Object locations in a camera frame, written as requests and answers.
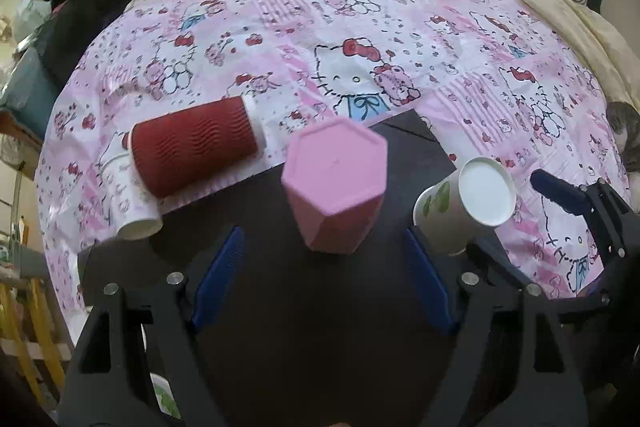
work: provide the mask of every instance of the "yellow chair leg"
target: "yellow chair leg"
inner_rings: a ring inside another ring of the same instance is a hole
[[[7,286],[4,284],[0,284],[0,305],[2,305],[2,311],[0,313],[0,315],[2,315],[2,320],[0,320],[2,333],[5,338],[15,342],[15,346],[18,350],[18,362],[20,362],[24,378],[26,378],[33,396],[36,397],[40,406],[44,407],[46,404],[38,386],[36,368],[33,365],[33,360],[31,360],[29,356],[27,346],[25,346],[22,341],[20,328],[18,327],[18,320],[14,313],[14,300],[7,289]]]
[[[36,333],[38,344],[42,348],[44,363],[47,365],[49,374],[58,391],[62,393],[62,388],[65,384],[65,372],[62,370],[62,364],[60,363],[60,352],[49,334],[46,319],[48,313],[47,300],[40,286],[40,281],[37,279],[31,279],[30,281],[28,303],[33,330]]]

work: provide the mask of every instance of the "pink vase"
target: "pink vase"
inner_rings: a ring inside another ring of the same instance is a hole
[[[282,172],[298,227],[314,251],[353,253],[386,189],[386,140],[348,118],[294,133]]]

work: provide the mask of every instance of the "pink bedsheet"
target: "pink bedsheet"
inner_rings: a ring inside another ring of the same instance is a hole
[[[254,97],[264,154],[165,199],[164,212],[281,163],[307,123],[415,108],[456,165],[485,155],[510,170],[517,209],[498,235],[548,295],[573,296],[602,270],[584,221],[528,179],[537,168],[574,184],[602,176],[628,198],[605,100],[519,0],[154,0],[95,39],[49,122],[36,181],[63,311],[83,306],[76,254],[114,235],[97,175],[113,137],[238,94]]]

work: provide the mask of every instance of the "silver bolt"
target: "silver bolt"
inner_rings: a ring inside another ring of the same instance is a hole
[[[180,284],[182,281],[184,281],[184,275],[182,275],[181,272],[171,272],[166,276],[166,281],[169,284]]]
[[[114,293],[117,293],[119,289],[120,287],[116,283],[110,282],[102,291],[105,295],[114,295]]]
[[[527,292],[534,297],[540,297],[542,295],[542,288],[535,283],[527,284]]]
[[[462,279],[462,282],[467,286],[475,286],[480,282],[480,278],[473,272],[464,272],[460,279]]]

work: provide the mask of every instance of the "red paper cup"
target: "red paper cup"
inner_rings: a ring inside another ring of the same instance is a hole
[[[131,154],[156,198],[209,178],[265,146],[253,101],[240,96],[135,124]]]

